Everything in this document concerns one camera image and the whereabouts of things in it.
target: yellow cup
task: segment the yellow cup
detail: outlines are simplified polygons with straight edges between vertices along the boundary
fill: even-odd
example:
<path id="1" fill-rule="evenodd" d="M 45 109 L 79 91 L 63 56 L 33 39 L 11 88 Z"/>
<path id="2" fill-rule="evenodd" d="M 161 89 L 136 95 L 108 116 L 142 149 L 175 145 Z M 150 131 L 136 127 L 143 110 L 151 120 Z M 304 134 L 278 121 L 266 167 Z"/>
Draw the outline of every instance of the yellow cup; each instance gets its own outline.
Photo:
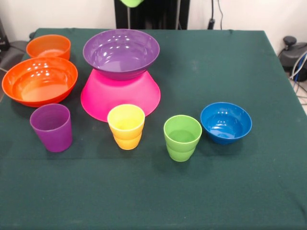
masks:
<path id="1" fill-rule="evenodd" d="M 107 115 L 113 137 L 123 150 L 132 150 L 138 146 L 144 127 L 145 113 L 136 105 L 121 104 Z"/>

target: white wall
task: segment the white wall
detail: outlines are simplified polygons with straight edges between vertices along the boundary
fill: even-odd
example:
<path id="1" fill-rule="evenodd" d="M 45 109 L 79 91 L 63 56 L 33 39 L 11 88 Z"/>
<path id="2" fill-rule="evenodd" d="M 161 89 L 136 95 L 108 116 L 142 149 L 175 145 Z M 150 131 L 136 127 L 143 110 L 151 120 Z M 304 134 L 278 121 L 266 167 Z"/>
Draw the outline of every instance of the white wall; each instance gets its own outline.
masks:
<path id="1" fill-rule="evenodd" d="M 223 29 L 264 30 L 276 53 L 283 37 L 293 35 L 307 42 L 307 0 L 220 0 Z M 188 29 L 206 29 L 211 17 L 211 0 L 190 0 Z M 215 29 L 221 14 L 214 0 Z"/>
<path id="2" fill-rule="evenodd" d="M 307 42 L 307 0 L 220 0 L 223 29 L 264 30 L 276 52 L 286 35 Z M 215 29 L 220 12 L 214 0 Z M 188 29 L 206 29 L 211 0 L 190 0 Z M 115 28 L 113 0 L 0 0 L 10 41 L 28 40 L 39 27 Z"/>
<path id="3" fill-rule="evenodd" d="M 9 41 L 39 27 L 116 28 L 113 0 L 0 0 L 0 18 Z"/>

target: bowl rim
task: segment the bowl rim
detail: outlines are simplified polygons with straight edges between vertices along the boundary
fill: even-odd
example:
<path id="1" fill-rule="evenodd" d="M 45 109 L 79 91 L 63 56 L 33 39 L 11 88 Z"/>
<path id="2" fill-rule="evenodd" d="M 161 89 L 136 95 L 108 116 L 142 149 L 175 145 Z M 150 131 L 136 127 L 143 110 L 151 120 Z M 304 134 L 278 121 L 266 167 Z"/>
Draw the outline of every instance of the bowl rim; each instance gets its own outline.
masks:
<path id="1" fill-rule="evenodd" d="M 38 40 L 41 40 L 41 39 L 44 39 L 44 38 L 47 38 L 47 37 L 50 37 L 50 36 L 57 36 L 57 37 L 60 37 L 60 38 L 63 38 L 64 40 L 68 41 L 69 43 L 69 46 L 67 49 L 65 49 L 65 51 L 63 53 L 67 53 L 69 52 L 69 50 L 71 49 L 71 41 L 69 40 L 69 38 L 63 36 L 63 35 L 60 35 L 60 34 L 46 34 L 46 35 L 42 35 L 42 36 L 39 36 L 39 37 L 36 37 L 34 39 L 32 39 L 26 46 L 25 48 L 25 51 L 26 53 L 31 57 L 31 58 L 37 58 L 37 56 L 33 56 L 32 54 L 29 53 L 29 45 L 32 45 L 34 41 L 38 41 Z"/>
<path id="2" fill-rule="evenodd" d="M 97 36 L 99 36 L 99 35 L 101 35 L 101 34 L 103 34 L 103 33 L 106 33 L 106 32 L 109 32 L 109 31 L 115 31 L 115 30 L 117 30 L 117 31 L 136 31 L 136 32 L 141 33 L 141 34 L 145 34 L 146 36 L 151 37 L 151 38 L 154 40 L 154 42 L 157 44 L 157 47 L 158 47 L 157 55 L 154 57 L 154 59 L 153 59 L 151 62 L 149 62 L 149 63 L 146 64 L 145 66 L 150 66 L 150 65 L 158 58 L 158 56 L 159 56 L 159 54 L 160 54 L 160 46 L 159 46 L 159 43 L 157 42 L 157 40 L 156 40 L 154 37 L 152 37 L 152 36 L 149 35 L 148 33 L 145 33 L 145 32 L 140 31 L 140 30 L 134 30 L 134 29 L 110 29 L 110 30 L 105 30 L 105 31 L 102 31 L 102 32 L 100 32 L 100 33 L 98 33 L 98 34 L 95 34 L 95 35 L 92 36 L 90 39 L 88 39 L 87 42 L 86 42 L 86 43 L 84 44 L 84 46 L 83 46 L 83 51 L 82 51 L 82 53 L 83 53 L 83 58 L 84 58 L 85 61 L 86 61 L 91 67 L 93 67 L 94 69 L 100 70 L 100 71 L 103 71 L 103 72 L 106 72 L 106 73 L 119 73 L 119 74 L 121 74 L 121 73 L 122 73 L 122 74 L 125 74 L 125 73 L 137 72 L 137 71 L 140 71 L 140 70 L 143 70 L 143 69 L 144 69 L 145 66 L 142 66 L 142 67 L 139 67 L 139 68 L 136 68 L 136 69 L 127 70 L 127 71 L 108 71 L 108 70 L 104 70 L 104 69 L 98 69 L 97 67 L 94 67 L 94 66 L 88 61 L 88 59 L 85 57 L 85 55 L 84 55 L 85 47 L 86 47 L 86 45 L 87 45 L 92 39 L 94 39 L 95 37 L 97 37 Z"/>
<path id="3" fill-rule="evenodd" d="M 64 61 L 64 62 L 68 62 L 69 65 L 71 65 L 71 67 L 73 67 L 73 70 L 75 71 L 76 73 L 76 77 L 74 79 L 74 82 L 71 84 L 71 86 L 64 92 L 64 93 L 61 93 L 59 95 L 57 95 L 56 97 L 53 97 L 53 98 L 49 98 L 47 100 L 42 100 L 42 101 L 25 101 L 23 99 L 19 99 L 19 98 L 16 98 L 15 96 L 11 95 L 10 93 L 8 93 L 6 91 L 6 88 L 4 87 L 4 82 L 6 81 L 6 79 L 8 78 L 8 75 L 10 74 L 11 71 L 13 71 L 13 69 L 15 69 L 17 66 L 19 65 L 22 65 L 23 63 L 25 62 L 30 62 L 32 60 L 37 60 L 37 59 L 57 59 L 57 60 L 61 60 L 61 61 Z M 15 101 L 18 101 L 20 103 L 43 103 L 43 102 L 47 102 L 49 100 L 52 100 L 52 99 L 56 99 L 62 95 L 64 95 L 66 92 L 70 92 L 73 87 L 75 86 L 76 82 L 78 80 L 78 69 L 77 67 L 70 61 L 68 61 L 67 59 L 65 58 L 62 58 L 62 57 L 34 57 L 34 58 L 30 58 L 30 59 L 27 59 L 27 60 L 24 60 L 22 62 L 19 62 L 17 65 L 13 66 L 12 68 L 9 69 L 9 71 L 4 75 L 3 79 L 2 79 L 2 83 L 1 83 L 1 86 L 2 86 L 2 90 L 3 92 L 8 96 L 10 97 L 11 99 L 15 100 Z"/>
<path id="4" fill-rule="evenodd" d="M 243 111 L 248 115 L 248 118 L 249 118 L 249 120 L 250 120 L 250 127 L 249 127 L 249 130 L 248 130 L 245 134 L 243 134 L 243 135 L 241 135 L 241 136 L 239 136 L 239 137 L 236 137 L 236 138 L 223 138 L 223 137 L 219 137 L 219 136 L 213 134 L 212 132 L 210 132 L 210 131 L 206 128 L 206 126 L 204 125 L 204 122 L 203 122 L 203 119 L 202 119 L 202 114 L 204 113 L 204 111 L 205 111 L 207 108 L 209 108 L 210 106 L 212 106 L 212 105 L 214 105 L 214 104 L 230 104 L 230 105 L 234 105 L 235 107 L 237 107 L 237 108 L 243 110 Z M 211 135 L 213 135 L 213 136 L 215 136 L 215 137 L 217 137 L 217 138 L 227 139 L 227 140 L 238 140 L 238 139 L 240 139 L 240 138 L 245 137 L 245 136 L 251 131 L 251 128 L 253 127 L 253 121 L 252 121 L 250 115 L 248 114 L 248 112 L 247 112 L 245 109 L 243 109 L 242 107 L 240 107 L 240 106 L 238 106 L 238 105 L 236 105 L 236 104 L 233 104 L 233 103 L 229 103 L 229 102 L 215 102 L 215 103 L 211 103 L 211 104 L 207 105 L 207 106 L 202 110 L 202 112 L 201 112 L 201 125 L 203 126 L 203 128 L 204 128 L 208 133 L 210 133 Z"/>

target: green object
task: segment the green object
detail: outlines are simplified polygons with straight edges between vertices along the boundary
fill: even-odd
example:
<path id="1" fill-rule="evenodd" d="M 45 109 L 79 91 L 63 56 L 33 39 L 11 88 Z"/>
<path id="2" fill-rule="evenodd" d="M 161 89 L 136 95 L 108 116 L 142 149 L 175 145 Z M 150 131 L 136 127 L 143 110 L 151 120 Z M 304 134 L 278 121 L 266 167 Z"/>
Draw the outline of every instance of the green object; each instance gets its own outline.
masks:
<path id="1" fill-rule="evenodd" d="M 165 122 L 163 130 L 169 156 L 178 162 L 187 161 L 201 138 L 200 123 L 191 116 L 177 115 Z"/>
<path id="2" fill-rule="evenodd" d="M 261 31 L 147 30 L 161 51 L 149 72 L 161 89 L 142 141 L 121 150 L 80 94 L 91 68 L 82 56 L 98 29 L 38 29 L 71 41 L 78 81 L 61 104 L 72 146 L 45 150 L 29 124 L 34 108 L 0 103 L 0 229 L 306 228 L 307 116 Z M 203 133 L 187 162 L 166 150 L 164 122 L 199 119 L 213 102 L 238 104 L 251 132 L 228 146 Z"/>
<path id="3" fill-rule="evenodd" d="M 144 0 L 121 0 L 128 7 L 137 7 L 141 4 Z"/>

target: bowl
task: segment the bowl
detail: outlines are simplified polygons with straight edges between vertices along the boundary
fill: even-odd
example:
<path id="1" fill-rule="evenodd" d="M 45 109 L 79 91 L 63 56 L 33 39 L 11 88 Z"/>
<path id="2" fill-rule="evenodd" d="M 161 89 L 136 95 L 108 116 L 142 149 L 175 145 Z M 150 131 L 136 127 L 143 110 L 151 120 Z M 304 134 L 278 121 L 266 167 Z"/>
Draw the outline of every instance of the bowl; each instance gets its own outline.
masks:
<path id="1" fill-rule="evenodd" d="M 148 71 L 130 80 L 114 80 L 93 69 L 81 93 L 83 109 L 103 122 L 107 122 L 108 113 L 120 104 L 134 104 L 147 116 L 156 109 L 160 99 L 160 88 Z"/>
<path id="2" fill-rule="evenodd" d="M 30 41 L 26 51 L 32 58 L 60 57 L 69 60 L 71 55 L 71 42 L 67 37 L 49 34 Z"/>
<path id="3" fill-rule="evenodd" d="M 209 137 L 218 144 L 233 143 L 250 132 L 252 121 L 241 107 L 226 102 L 208 105 L 201 112 L 201 124 Z"/>
<path id="4" fill-rule="evenodd" d="M 35 57 L 11 68 L 3 77 L 2 88 L 15 101 L 40 107 L 66 98 L 77 78 L 77 68 L 68 60 Z"/>
<path id="5" fill-rule="evenodd" d="M 130 29 L 101 32 L 83 48 L 86 62 L 115 80 L 128 80 L 144 73 L 159 52 L 159 44 L 153 37 Z"/>

